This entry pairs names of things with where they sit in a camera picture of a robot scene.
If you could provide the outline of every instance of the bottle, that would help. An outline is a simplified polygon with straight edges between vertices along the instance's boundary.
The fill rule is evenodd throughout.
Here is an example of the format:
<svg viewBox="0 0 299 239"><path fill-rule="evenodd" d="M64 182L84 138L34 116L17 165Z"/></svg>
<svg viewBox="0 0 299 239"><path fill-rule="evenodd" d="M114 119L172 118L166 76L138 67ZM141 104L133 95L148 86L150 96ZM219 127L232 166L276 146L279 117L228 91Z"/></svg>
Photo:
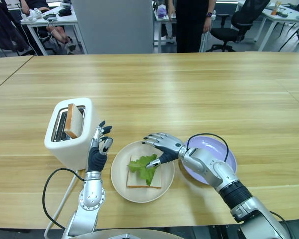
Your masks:
<svg viewBox="0 0 299 239"><path fill-rule="evenodd" d="M281 5L281 1L276 1L275 7L274 7L273 11L271 12L271 15L276 15L277 14L277 11L278 11L278 8L279 8L280 5Z"/></svg>

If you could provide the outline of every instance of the purple plate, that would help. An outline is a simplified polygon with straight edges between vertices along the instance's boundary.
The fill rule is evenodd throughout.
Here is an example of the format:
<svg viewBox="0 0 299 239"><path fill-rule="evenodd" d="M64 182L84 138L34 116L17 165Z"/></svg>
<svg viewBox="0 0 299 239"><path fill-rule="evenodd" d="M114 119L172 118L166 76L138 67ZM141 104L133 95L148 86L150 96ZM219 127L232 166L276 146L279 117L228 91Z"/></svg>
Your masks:
<svg viewBox="0 0 299 239"><path fill-rule="evenodd" d="M226 145L224 145L222 142L210 138L210 137L203 137L198 136L195 138L192 138L189 143L189 147L195 147L195 148L203 148L208 150L215 158L219 160L224 160L226 156ZM226 163L234 170L234 172L237 172L237 161L236 158L231 150L229 150L228 157ZM186 167L183 164L186 171L196 180L199 182L208 184L206 180L200 176L198 173L195 173L190 168Z"/></svg>

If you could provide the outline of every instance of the black pants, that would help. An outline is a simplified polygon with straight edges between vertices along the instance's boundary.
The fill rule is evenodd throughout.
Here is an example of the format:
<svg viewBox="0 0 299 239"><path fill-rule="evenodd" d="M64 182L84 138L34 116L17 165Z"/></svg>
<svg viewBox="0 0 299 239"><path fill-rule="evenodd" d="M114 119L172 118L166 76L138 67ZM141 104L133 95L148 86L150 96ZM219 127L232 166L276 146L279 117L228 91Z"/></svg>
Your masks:
<svg viewBox="0 0 299 239"><path fill-rule="evenodd" d="M177 23L177 52L199 52L204 24Z"/></svg>

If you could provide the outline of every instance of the gray partition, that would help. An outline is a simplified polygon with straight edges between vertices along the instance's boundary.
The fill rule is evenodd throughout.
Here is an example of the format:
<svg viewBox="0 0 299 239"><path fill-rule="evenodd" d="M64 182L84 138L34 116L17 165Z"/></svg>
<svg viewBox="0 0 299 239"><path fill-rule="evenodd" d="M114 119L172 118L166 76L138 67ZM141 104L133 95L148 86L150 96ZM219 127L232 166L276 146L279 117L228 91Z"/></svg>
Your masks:
<svg viewBox="0 0 299 239"><path fill-rule="evenodd" d="M88 54L152 53L152 0L72 0Z"/></svg>

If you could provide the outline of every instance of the white toaster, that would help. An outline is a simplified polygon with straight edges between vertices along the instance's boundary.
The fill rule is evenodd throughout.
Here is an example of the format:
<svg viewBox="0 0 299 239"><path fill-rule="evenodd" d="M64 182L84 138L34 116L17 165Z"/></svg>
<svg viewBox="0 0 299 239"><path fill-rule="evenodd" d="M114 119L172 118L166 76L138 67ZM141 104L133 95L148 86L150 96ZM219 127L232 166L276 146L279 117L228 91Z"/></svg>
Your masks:
<svg viewBox="0 0 299 239"><path fill-rule="evenodd" d="M75 104L83 115L82 133L75 139L71 139L64 132L68 105L71 103ZM53 110L44 145L67 168L84 169L92 136L100 122L90 98L61 101Z"/></svg>

